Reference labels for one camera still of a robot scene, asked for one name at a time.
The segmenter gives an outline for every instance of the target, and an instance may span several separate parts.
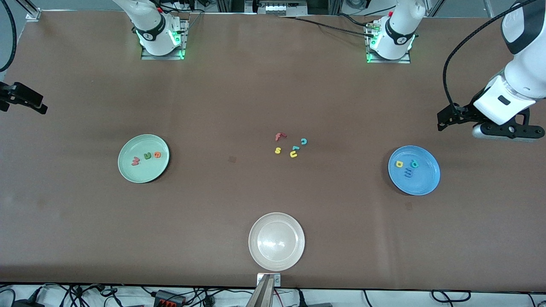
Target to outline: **blue plate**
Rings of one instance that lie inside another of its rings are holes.
[[[434,191],[438,186],[440,166],[430,152],[409,145],[398,148],[391,155],[389,176],[403,192],[420,196]]]

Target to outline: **metal bracket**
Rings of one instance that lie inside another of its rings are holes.
[[[258,285],[246,303],[246,307],[271,307],[273,292],[281,284],[281,275],[275,273],[258,274]]]
[[[36,7],[30,0],[16,0],[17,3],[27,11],[26,20],[36,22],[40,19],[41,9]]]
[[[146,49],[142,48],[140,55],[141,60],[184,60],[186,56],[186,45],[188,43],[188,27],[189,22],[186,19],[180,20],[180,28],[175,28],[175,31],[180,31],[181,34],[173,35],[173,40],[180,40],[180,45],[163,56],[155,56],[150,54]]]
[[[256,285],[260,284],[260,281],[262,280],[264,275],[273,275],[273,277],[275,278],[275,287],[281,287],[281,274],[279,273],[258,273]]]

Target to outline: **black clamp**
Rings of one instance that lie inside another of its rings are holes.
[[[479,91],[474,95],[470,103],[464,107],[454,103],[438,112],[436,114],[438,118],[438,131],[442,131],[454,124],[476,122],[476,125],[482,124],[479,128],[481,133],[492,137],[539,139],[544,136],[544,129],[541,126],[529,125],[529,118],[531,116],[529,108],[522,110],[502,125],[492,122],[474,106],[474,102],[482,96],[484,91],[485,89]],[[522,123],[516,122],[515,119],[518,115],[523,117]]]
[[[0,111],[7,112],[11,103],[21,104],[40,114],[45,114],[48,107],[41,103],[42,99],[44,96],[24,84],[15,82],[13,85],[7,85],[0,82]]]
[[[415,34],[415,31],[410,34],[404,35],[393,30],[393,28],[390,26],[390,18],[387,20],[386,24],[387,26],[385,27],[385,30],[387,31],[387,34],[393,39],[395,45],[404,45]]]
[[[145,40],[149,41],[149,42],[152,42],[154,40],[156,40],[156,37],[161,34],[161,32],[163,32],[163,30],[165,29],[165,17],[163,15],[161,15],[161,20],[159,22],[159,24],[153,28],[153,29],[150,29],[148,31],[144,31],[144,30],[141,30],[141,29],[138,29],[135,27],[136,31],[140,34],[140,36],[142,36],[142,38],[144,38]]]

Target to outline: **black cable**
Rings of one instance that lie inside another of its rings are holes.
[[[370,16],[370,15],[373,15],[375,13],[380,13],[382,11],[386,11],[386,10],[390,10],[390,9],[394,9],[396,6],[393,6],[393,7],[390,7],[390,8],[386,8],[386,9],[382,9],[382,10],[379,10],[379,11],[374,11],[374,12],[371,12],[371,13],[368,13],[368,14],[364,14],[362,16]]]
[[[300,290],[300,288],[296,288],[298,290],[298,294],[300,295],[300,305],[299,307],[307,307],[307,303],[305,302],[304,293]]]
[[[310,23],[313,23],[313,24],[318,25],[318,26],[323,26],[323,27],[326,27],[326,28],[330,28],[330,29],[334,29],[334,30],[338,30],[338,31],[342,31],[342,32],[352,33],[352,34],[356,34],[356,35],[362,35],[362,36],[366,36],[366,37],[373,37],[373,35],[368,34],[368,33],[356,32],[356,31],[351,31],[351,30],[347,30],[347,29],[334,27],[334,26],[331,26],[331,25],[325,25],[324,23],[312,21],[312,20],[309,20],[309,19],[301,19],[301,18],[298,18],[298,17],[288,17],[288,18],[295,19],[295,20],[301,20],[301,21],[305,21],[305,22],[310,22]]]
[[[233,293],[241,293],[241,292],[245,292],[245,293],[248,293],[250,295],[254,294],[253,292],[250,292],[250,291],[245,291],[245,290],[230,290],[230,289],[224,289],[225,291],[228,291],[228,292],[233,292]]]
[[[151,291],[146,290],[146,288],[144,288],[144,287],[141,287],[141,288],[142,288],[142,290],[144,290],[144,292],[148,293],[149,295],[152,295]]]
[[[78,304],[76,303],[76,301],[80,303],[80,307],[90,307],[89,303],[84,299],[84,294],[85,292],[92,289],[97,289],[99,291],[97,284],[90,285],[89,287],[85,289],[82,289],[81,286],[79,285],[68,287],[69,298],[72,301],[72,303],[70,304],[70,307],[72,306],[78,307]]]
[[[197,288],[197,290],[194,289],[193,291],[194,291],[195,295],[193,296],[192,299],[190,299],[189,301],[186,302],[186,305],[190,305],[191,303],[193,303],[193,301],[195,299],[199,299],[197,304],[201,304],[201,302],[203,301],[200,296],[201,296],[201,294],[206,293],[206,289],[203,289],[201,291],[201,293],[197,293],[199,291],[199,288]]]
[[[59,285],[59,284],[55,284],[55,283],[53,283],[53,282],[46,282],[46,283],[44,284],[44,288],[45,288],[45,287],[48,287],[48,286],[57,286],[57,287],[62,288],[62,289],[65,290],[65,291],[68,290],[68,289],[66,289],[64,286]]]
[[[156,6],[157,7],[160,7],[165,13],[170,13],[172,11],[175,11],[177,13],[191,13],[193,11],[198,11],[198,12],[201,12],[201,13],[204,13],[205,11],[204,10],[201,10],[201,9],[194,9],[194,10],[179,10],[177,8],[174,8],[174,7],[168,7],[164,4],[161,4],[161,3],[156,3]]]
[[[6,64],[2,68],[0,68],[1,73],[8,69],[8,67],[10,67],[11,63],[13,63],[13,59],[15,58],[15,51],[17,50],[17,28],[15,27],[15,20],[13,19],[13,14],[9,9],[8,4],[5,0],[0,1],[4,5],[6,13],[8,13],[9,23],[11,24],[11,54],[9,55],[9,59]]]
[[[437,298],[434,293],[435,292],[439,292],[441,293],[446,299],[439,299]],[[437,301],[438,303],[449,303],[449,306],[450,307],[453,307],[453,303],[462,303],[462,302],[466,302],[467,300],[470,299],[470,297],[472,296],[471,292],[470,291],[463,291],[463,293],[466,293],[468,294],[467,297],[465,297],[464,299],[451,299],[444,291],[442,290],[432,290],[430,292],[432,294],[432,298]]]
[[[372,307],[372,304],[370,303],[370,299],[368,299],[368,294],[366,293],[366,290],[362,290],[362,291],[364,291],[364,298],[366,298],[366,303],[368,303],[369,307]]]
[[[366,24],[365,23],[362,23],[362,22],[358,22],[356,20],[354,20],[351,16],[345,14],[345,13],[339,13],[338,16],[343,16],[345,18],[347,18],[350,22],[354,23],[355,25],[357,26],[361,26],[361,27],[365,27]]]
[[[112,286],[110,286],[110,289],[105,289],[105,290],[102,290],[100,292],[100,295],[107,296],[106,299],[104,300],[104,307],[106,307],[106,304],[107,304],[108,300],[111,299],[111,298],[113,298],[116,301],[116,303],[117,303],[117,305],[119,307],[123,307],[123,304],[121,304],[120,299],[118,299],[117,296],[116,296],[116,292],[117,292],[117,288],[114,288]]]
[[[11,307],[13,307],[13,305],[15,304],[15,291],[13,291],[13,289],[4,289],[4,290],[1,290],[0,293],[3,293],[3,292],[11,292],[13,294],[13,299],[11,300]]]
[[[444,69],[443,69],[443,73],[442,73],[442,81],[443,81],[444,91],[446,92],[447,100],[449,101],[449,104],[453,108],[454,112],[456,112],[457,116],[462,117],[463,119],[466,119],[466,120],[472,120],[472,118],[470,118],[470,117],[462,114],[461,112],[459,112],[459,110],[455,107],[455,105],[453,103],[451,95],[449,94],[449,89],[448,89],[448,86],[447,86],[447,68],[449,66],[449,62],[451,61],[451,59],[453,58],[455,53],[457,53],[457,51],[459,51],[459,49],[461,49],[461,47],[464,44],[466,44],[467,41],[469,41],[472,37],[474,37],[476,34],[478,34],[478,32],[485,29],[488,25],[491,25],[493,22],[499,20],[500,18],[503,18],[504,16],[510,14],[511,12],[513,12],[513,11],[519,9],[519,8],[522,8],[522,7],[524,7],[524,6],[526,6],[526,5],[530,4],[530,3],[533,3],[535,1],[536,0],[527,0],[527,1],[524,1],[524,2],[521,2],[521,3],[518,3],[515,6],[513,6],[512,8],[509,8],[509,9],[505,10],[504,12],[498,14],[497,16],[491,18],[486,23],[481,25],[479,28],[474,30],[474,32],[470,33],[465,39],[463,39],[459,43],[459,45],[457,45],[457,47],[455,47],[455,49],[453,49],[451,54],[449,54],[449,56],[447,57],[446,63],[444,64]]]
[[[531,302],[533,303],[533,307],[537,307],[537,305],[535,305],[535,300],[533,299],[533,297],[531,296],[530,293],[527,293],[527,295],[529,296],[529,298],[531,299]]]
[[[64,288],[64,289],[66,290],[66,293],[64,294],[64,297],[63,297],[63,299],[62,299],[62,301],[61,301],[59,307],[64,307],[64,300],[65,300],[65,299],[67,298],[67,296],[68,296],[69,290],[66,289],[66,288]]]
[[[32,295],[27,299],[27,302],[30,303],[30,304],[34,304],[36,303],[36,300],[38,299],[38,294],[40,294],[40,290],[43,288],[44,286],[40,286],[38,289],[36,289]]]
[[[208,294],[208,292],[205,290],[205,298],[201,301],[201,304],[199,304],[200,306],[205,307],[205,301],[206,301],[207,297],[209,297],[209,294]]]
[[[209,295],[209,296],[207,296],[207,297],[213,297],[213,296],[217,295],[218,293],[220,293],[220,292],[222,292],[222,291],[225,291],[225,290],[224,290],[224,289],[218,290],[218,291],[214,292],[213,294],[211,294],[211,295]],[[207,297],[205,297],[204,299],[198,301],[197,303],[195,303],[195,304],[193,304],[193,305],[190,305],[189,307],[195,307],[195,306],[201,304],[201,302],[204,301],[204,300],[206,300]]]

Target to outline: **green plate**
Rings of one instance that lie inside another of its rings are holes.
[[[156,157],[156,152],[161,154],[159,158]],[[137,184],[150,182],[159,177],[167,168],[167,164],[169,147],[162,138],[153,134],[132,138],[123,146],[117,158],[117,167],[121,175]]]

